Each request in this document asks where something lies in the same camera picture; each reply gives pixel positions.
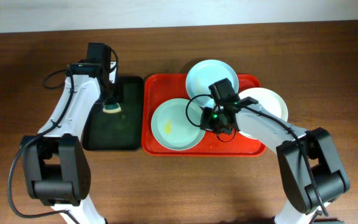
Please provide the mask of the green yellow sponge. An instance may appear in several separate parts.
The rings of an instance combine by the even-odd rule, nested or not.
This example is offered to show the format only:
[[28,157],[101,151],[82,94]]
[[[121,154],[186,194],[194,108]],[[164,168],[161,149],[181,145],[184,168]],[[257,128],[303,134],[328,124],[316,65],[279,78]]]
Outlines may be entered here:
[[118,103],[113,105],[104,105],[103,106],[103,112],[107,114],[114,114],[121,112],[121,107]]

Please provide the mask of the light green plate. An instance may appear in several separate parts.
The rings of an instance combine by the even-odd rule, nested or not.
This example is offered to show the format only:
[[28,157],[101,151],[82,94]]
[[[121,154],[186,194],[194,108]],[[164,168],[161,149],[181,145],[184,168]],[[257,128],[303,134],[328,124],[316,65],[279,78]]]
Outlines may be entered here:
[[171,151],[185,151],[195,147],[204,138],[205,131],[193,126],[200,122],[203,110],[195,103],[183,98],[163,102],[154,111],[151,130],[154,138]]

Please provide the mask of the light blue plate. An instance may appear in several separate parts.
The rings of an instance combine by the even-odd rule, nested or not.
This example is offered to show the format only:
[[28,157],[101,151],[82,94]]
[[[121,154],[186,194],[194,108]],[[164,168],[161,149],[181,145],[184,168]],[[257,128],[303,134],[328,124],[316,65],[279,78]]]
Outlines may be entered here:
[[220,60],[204,60],[194,65],[186,76],[186,92],[189,98],[210,94],[209,86],[227,78],[237,93],[239,79],[237,73],[227,63]]

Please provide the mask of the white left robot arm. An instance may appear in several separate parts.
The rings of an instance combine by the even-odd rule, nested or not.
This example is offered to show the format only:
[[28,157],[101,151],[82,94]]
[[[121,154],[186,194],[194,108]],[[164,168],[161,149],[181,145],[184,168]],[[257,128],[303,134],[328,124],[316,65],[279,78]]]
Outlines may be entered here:
[[67,223],[106,223],[89,195],[91,171],[81,137],[91,111],[119,111],[118,62],[76,62],[64,70],[63,93],[49,120],[35,136],[24,136],[21,160],[27,192],[51,207],[41,216],[60,214]]

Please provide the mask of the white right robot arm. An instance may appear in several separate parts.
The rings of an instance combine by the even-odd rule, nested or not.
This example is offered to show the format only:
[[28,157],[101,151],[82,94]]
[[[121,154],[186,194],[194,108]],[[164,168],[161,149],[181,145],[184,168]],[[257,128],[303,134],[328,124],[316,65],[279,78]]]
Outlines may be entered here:
[[287,202],[274,223],[314,223],[327,206],[350,189],[350,180],[330,133],[307,130],[272,113],[252,97],[240,98],[225,78],[211,84],[201,129],[216,135],[243,132],[271,149],[278,159]]

